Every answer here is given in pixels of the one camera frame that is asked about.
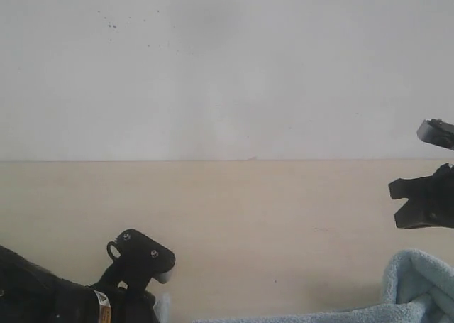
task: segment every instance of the light blue towel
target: light blue towel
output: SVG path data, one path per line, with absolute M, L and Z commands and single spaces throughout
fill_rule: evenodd
M 195 323 L 447 323 L 454 322 L 454 268 L 419 250 L 395 255 L 383 277 L 382 304 L 357 310 Z

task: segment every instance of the light wood surface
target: light wood surface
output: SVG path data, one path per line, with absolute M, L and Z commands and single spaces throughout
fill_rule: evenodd
M 79 283 L 134 227 L 177 255 L 172 321 L 378 301 L 398 250 L 454 264 L 449 229 L 399 230 L 387 184 L 447 161 L 2 163 L 0 244 Z

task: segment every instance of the towel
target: towel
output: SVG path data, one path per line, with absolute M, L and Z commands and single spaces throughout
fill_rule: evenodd
M 387 266 L 381 303 L 342 312 L 208 319 L 195 323 L 448 323 L 454 322 L 454 268 L 416 249 L 396 254 Z

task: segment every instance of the white wall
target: white wall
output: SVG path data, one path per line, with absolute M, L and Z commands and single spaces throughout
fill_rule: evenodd
M 0 160 L 452 156 L 415 131 L 454 121 L 453 19 L 453 0 L 0 0 Z

